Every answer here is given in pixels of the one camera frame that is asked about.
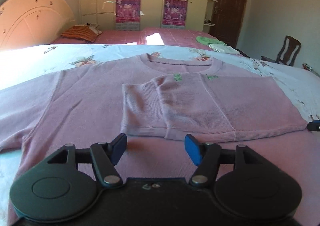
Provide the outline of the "pink long-sleeve sweater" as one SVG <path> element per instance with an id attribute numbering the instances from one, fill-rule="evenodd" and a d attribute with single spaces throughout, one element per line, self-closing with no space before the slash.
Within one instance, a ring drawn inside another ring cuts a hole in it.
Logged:
<path id="1" fill-rule="evenodd" d="M 1 149 L 22 149 L 24 174 L 61 146 L 129 137 L 121 177 L 189 177 L 192 134 L 224 147 L 246 144 L 299 182 L 296 220 L 319 223 L 319 142 L 271 77 L 218 59 L 148 54 L 37 77 L 1 90 Z"/>

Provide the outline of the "wooden bed footboard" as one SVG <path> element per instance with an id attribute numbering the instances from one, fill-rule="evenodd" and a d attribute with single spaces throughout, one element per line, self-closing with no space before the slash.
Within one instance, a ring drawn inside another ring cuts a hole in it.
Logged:
<path id="1" fill-rule="evenodd" d="M 303 69 L 305 69 L 305 70 L 307 70 L 307 71 L 309 71 L 309 72 L 313 73 L 315 76 L 320 77 L 319 73 L 317 73 L 317 72 L 313 69 L 313 67 L 312 67 L 312 66 L 310 66 L 309 64 L 307 64 L 307 63 L 303 63 L 303 64 L 302 64 L 302 66 L 303 66 Z"/>

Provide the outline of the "dark wooden chair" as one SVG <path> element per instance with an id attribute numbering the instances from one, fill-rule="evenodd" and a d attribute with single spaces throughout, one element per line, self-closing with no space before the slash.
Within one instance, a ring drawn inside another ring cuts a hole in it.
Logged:
<path id="1" fill-rule="evenodd" d="M 261 56 L 261 60 L 293 67 L 301 48 L 302 44 L 299 40 L 292 36 L 285 36 L 283 46 L 281 47 L 280 52 L 278 52 L 276 59 L 273 60 L 269 57 Z"/>

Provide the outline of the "white folded cloth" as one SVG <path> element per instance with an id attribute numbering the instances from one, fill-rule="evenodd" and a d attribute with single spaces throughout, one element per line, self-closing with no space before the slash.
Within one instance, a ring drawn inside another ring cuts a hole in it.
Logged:
<path id="1" fill-rule="evenodd" d="M 211 43 L 208 45 L 208 47 L 210 47 L 215 52 L 219 52 L 223 54 L 240 54 L 238 50 L 225 44 Z"/>

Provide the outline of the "green folded cloth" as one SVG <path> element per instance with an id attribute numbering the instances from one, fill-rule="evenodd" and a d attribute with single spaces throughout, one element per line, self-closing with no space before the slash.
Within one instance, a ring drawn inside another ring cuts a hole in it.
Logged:
<path id="1" fill-rule="evenodd" d="M 203 37 L 203 36 L 197 36 L 196 41 L 199 42 L 202 45 L 210 45 L 210 44 L 223 44 L 218 39 L 215 38 L 209 38 L 209 37 Z"/>

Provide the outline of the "pink checked bedspread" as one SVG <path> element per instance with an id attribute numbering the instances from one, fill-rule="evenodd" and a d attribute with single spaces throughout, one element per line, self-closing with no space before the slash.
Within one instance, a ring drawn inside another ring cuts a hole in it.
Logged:
<path id="1" fill-rule="evenodd" d="M 145 28 L 142 31 L 102 31 L 97 36 L 94 44 L 126 44 L 126 45 L 168 45 L 175 47 L 188 47 L 195 49 L 210 50 L 196 40 L 197 37 L 207 37 L 216 40 L 215 37 L 205 32 L 168 29 L 168 28 Z"/>

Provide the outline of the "floral white bed quilt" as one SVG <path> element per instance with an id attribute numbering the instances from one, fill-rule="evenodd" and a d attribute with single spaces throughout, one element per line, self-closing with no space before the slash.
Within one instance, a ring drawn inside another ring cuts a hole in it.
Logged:
<path id="1" fill-rule="evenodd" d="M 212 59 L 244 73 L 274 78 L 307 121 L 319 119 L 319 78 L 295 67 L 241 55 L 164 45 L 56 44 L 1 51 L 1 225 L 17 220 L 9 202 L 12 182 L 25 167 L 25 142 L 44 115 L 65 70 L 92 70 L 108 61 L 148 54 L 159 59 L 207 63 Z"/>

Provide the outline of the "orange striped pillow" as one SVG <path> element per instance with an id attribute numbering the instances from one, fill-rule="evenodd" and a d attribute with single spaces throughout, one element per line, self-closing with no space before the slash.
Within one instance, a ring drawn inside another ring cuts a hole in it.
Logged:
<path id="1" fill-rule="evenodd" d="M 69 29 L 65 30 L 61 33 L 61 37 L 70 38 L 70 39 L 78 39 L 86 42 L 95 42 L 98 36 L 102 34 L 95 25 L 92 24 L 80 24 L 74 25 Z"/>

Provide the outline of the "lower right pink poster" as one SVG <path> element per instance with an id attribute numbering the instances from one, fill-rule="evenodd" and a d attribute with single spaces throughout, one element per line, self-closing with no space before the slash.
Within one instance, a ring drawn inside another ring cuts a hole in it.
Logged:
<path id="1" fill-rule="evenodd" d="M 164 0 L 161 27 L 185 29 L 187 6 L 187 0 Z"/>

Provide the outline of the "lower left pink poster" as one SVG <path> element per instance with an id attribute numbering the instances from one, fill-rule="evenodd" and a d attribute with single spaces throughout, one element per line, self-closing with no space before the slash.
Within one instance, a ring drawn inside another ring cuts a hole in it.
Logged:
<path id="1" fill-rule="evenodd" d="M 140 1 L 141 0 L 116 0 L 116 30 L 140 30 Z"/>

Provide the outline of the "cream arched headboard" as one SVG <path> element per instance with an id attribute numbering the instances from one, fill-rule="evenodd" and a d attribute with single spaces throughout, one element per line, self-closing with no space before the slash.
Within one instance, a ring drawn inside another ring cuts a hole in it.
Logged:
<path id="1" fill-rule="evenodd" d="M 0 20 L 2 50 L 49 44 L 76 24 L 65 0 L 7 0 Z"/>

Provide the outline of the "dark brown wooden door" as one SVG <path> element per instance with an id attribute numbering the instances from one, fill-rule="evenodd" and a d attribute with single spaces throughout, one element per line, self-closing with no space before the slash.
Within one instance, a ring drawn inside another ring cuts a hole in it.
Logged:
<path id="1" fill-rule="evenodd" d="M 213 8 L 209 34 L 236 48 L 247 0 L 217 0 Z"/>

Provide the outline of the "corner wall shelves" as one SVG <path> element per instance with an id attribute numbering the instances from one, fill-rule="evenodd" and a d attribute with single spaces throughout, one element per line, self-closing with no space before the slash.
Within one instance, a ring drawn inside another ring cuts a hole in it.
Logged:
<path id="1" fill-rule="evenodd" d="M 212 22 L 212 14 L 216 6 L 217 0 L 207 0 L 206 14 L 204 18 L 203 31 L 209 33 L 210 28 L 215 24 Z"/>

